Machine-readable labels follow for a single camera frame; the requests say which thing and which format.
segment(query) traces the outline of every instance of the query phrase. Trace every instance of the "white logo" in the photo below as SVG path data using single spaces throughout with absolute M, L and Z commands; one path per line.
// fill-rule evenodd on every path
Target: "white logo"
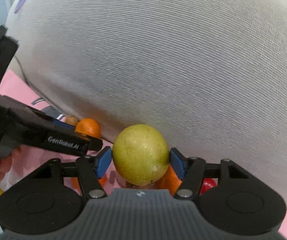
M 69 147 L 69 148 L 76 149 L 76 150 L 79 148 L 79 144 L 70 143 L 62 139 L 59 140 L 59 139 L 53 138 L 52 136 L 48 138 L 48 142 L 53 143 L 53 144 L 58 144 L 64 147 Z
M 136 195 L 138 197 L 143 197 L 145 195 L 145 193 L 143 191 L 139 191 L 139 192 L 136 193 Z

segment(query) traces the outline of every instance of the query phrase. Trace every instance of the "yellow-green pomelo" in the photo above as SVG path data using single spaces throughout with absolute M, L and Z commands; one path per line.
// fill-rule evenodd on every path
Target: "yellow-green pomelo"
M 144 186 L 160 179 L 169 166 L 169 149 L 155 128 L 137 124 L 124 129 L 112 147 L 116 170 L 128 182 Z

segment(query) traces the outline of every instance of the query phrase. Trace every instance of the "pink surface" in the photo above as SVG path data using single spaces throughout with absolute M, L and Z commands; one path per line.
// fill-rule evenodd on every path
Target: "pink surface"
M 46 106 L 49 106 L 49 104 L 47 104 L 46 102 L 41 102 L 33 106 L 31 103 L 40 97 L 11 71 L 7 71 L 1 82 L 0 94 L 12 97 L 18 101 L 25 103 L 26 105 L 35 107 L 39 110 L 43 109 Z M 107 141 L 104 141 L 104 147 L 105 146 L 112 146 L 112 144 Z M 0 184 L 0 187 L 3 190 L 7 190 L 11 185 L 22 179 L 27 174 L 31 173 L 34 169 L 36 169 L 49 159 L 60 158 L 64 162 L 71 162 L 77 158 L 75 156 L 59 154 L 28 146 L 23 146 L 22 151 L 22 157 L 13 162 L 13 167 L 11 171 L 6 175 L 5 179 Z M 104 186 L 104 189 L 106 190 L 107 194 L 110 194 L 114 188 L 126 186 L 125 180 L 120 177 L 120 175 L 118 175 L 113 163 L 110 165 L 106 175 L 108 178 L 108 182 Z M 65 184 L 73 188 L 72 183 L 69 179 L 65 180 Z M 279 232 L 287 239 L 287 212 Z

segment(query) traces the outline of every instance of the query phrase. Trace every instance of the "white mesh fabric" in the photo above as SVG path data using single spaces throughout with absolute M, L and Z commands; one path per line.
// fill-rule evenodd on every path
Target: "white mesh fabric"
M 113 141 L 157 128 L 287 203 L 287 0 L 27 0 L 7 21 L 29 85 Z

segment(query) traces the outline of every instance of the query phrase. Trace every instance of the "silver bolt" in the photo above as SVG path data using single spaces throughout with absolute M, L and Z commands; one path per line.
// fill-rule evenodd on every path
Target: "silver bolt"
M 190 189 L 183 188 L 177 191 L 177 195 L 179 197 L 187 198 L 187 197 L 191 197 L 193 195 L 193 192 Z
M 89 192 L 89 195 L 92 198 L 102 198 L 105 195 L 105 192 L 101 189 L 93 189 Z

